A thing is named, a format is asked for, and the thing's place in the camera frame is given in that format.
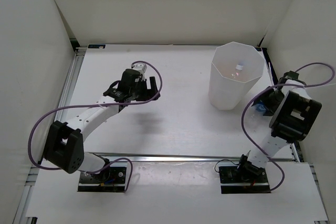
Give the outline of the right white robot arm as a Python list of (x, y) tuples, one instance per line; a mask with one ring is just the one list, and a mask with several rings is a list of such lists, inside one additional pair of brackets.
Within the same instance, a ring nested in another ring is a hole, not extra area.
[(265, 168), (266, 163), (280, 149), (294, 142), (303, 141), (311, 130), (322, 104), (312, 99), (306, 92), (306, 84), (299, 80), (299, 74), (286, 72), (279, 83), (282, 86), (271, 88), (259, 95), (253, 106), (261, 105), (264, 116), (271, 117), (270, 132), (259, 147), (250, 151), (248, 164), (236, 168), (236, 177), (247, 182), (255, 175), (255, 170)]

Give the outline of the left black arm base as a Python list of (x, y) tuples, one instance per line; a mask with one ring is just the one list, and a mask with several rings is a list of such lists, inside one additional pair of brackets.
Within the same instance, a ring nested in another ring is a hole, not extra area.
[(117, 162), (98, 174), (80, 173), (78, 192), (124, 193), (127, 187), (129, 163)]

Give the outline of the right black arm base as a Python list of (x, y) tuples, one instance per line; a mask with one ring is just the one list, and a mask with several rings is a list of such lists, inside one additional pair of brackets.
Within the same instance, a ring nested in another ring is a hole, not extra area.
[(222, 194), (267, 194), (270, 185), (264, 168), (258, 168), (242, 155), (239, 162), (222, 159), (214, 166)]

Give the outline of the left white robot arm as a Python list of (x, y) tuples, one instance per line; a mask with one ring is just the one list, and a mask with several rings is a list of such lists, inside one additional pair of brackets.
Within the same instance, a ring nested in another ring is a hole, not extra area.
[(155, 78), (145, 78), (146, 69), (145, 63), (132, 64), (123, 72), (121, 80), (113, 82), (93, 107), (66, 122), (55, 121), (49, 128), (44, 159), (68, 174), (79, 170), (92, 174), (98, 182), (108, 180), (108, 160), (85, 152), (84, 142), (102, 123), (130, 104), (159, 98)]

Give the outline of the blue label plastic bottle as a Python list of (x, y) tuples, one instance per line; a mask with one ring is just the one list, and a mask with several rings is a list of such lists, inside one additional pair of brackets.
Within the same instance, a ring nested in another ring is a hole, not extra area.
[(253, 104), (250, 108), (250, 120), (252, 122), (262, 122), (266, 108), (262, 102)]

